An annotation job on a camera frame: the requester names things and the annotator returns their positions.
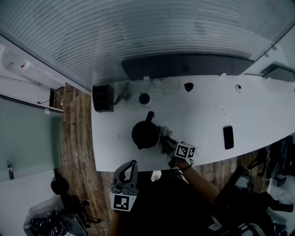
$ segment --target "person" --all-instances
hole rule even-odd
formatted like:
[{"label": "person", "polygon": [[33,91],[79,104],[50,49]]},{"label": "person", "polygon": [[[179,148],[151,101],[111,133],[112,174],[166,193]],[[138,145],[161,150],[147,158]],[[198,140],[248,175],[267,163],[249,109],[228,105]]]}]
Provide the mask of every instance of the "person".
[{"label": "person", "polygon": [[159,180],[142,184],[138,173],[139,194],[130,212],[114,212],[108,236],[208,235],[212,224],[207,208],[219,194],[217,188],[204,179],[181,158],[176,170],[162,171]]}]

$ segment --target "white desk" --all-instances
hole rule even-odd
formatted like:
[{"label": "white desk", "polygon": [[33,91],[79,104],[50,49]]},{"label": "white desk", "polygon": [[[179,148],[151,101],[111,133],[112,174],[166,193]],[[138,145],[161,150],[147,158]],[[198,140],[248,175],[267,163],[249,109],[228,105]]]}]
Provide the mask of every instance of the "white desk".
[{"label": "white desk", "polygon": [[[114,112],[98,113],[92,105],[92,136],[97,171],[115,171],[135,159],[139,171],[167,169],[156,150],[138,150],[131,138],[134,125],[155,113],[153,123],[169,126],[175,140],[197,147],[194,162],[202,165],[236,157],[288,136],[295,131],[295,92],[292,83],[257,76],[179,77],[177,95],[153,101],[150,109],[132,110],[124,101]],[[184,84],[192,82],[187,92]],[[241,85],[238,93],[236,84]],[[115,83],[117,98],[122,83]],[[224,148],[223,127],[231,125],[234,147]]]}]

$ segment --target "smartphone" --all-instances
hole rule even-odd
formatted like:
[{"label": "smartphone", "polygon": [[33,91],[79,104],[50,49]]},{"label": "smartphone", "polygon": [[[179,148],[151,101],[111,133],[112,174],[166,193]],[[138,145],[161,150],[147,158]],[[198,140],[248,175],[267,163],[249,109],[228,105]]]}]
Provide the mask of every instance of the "smartphone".
[{"label": "smartphone", "polygon": [[226,150],[234,147],[234,134],[232,131],[232,126],[228,125],[223,127],[223,137],[224,137],[224,148]]}]

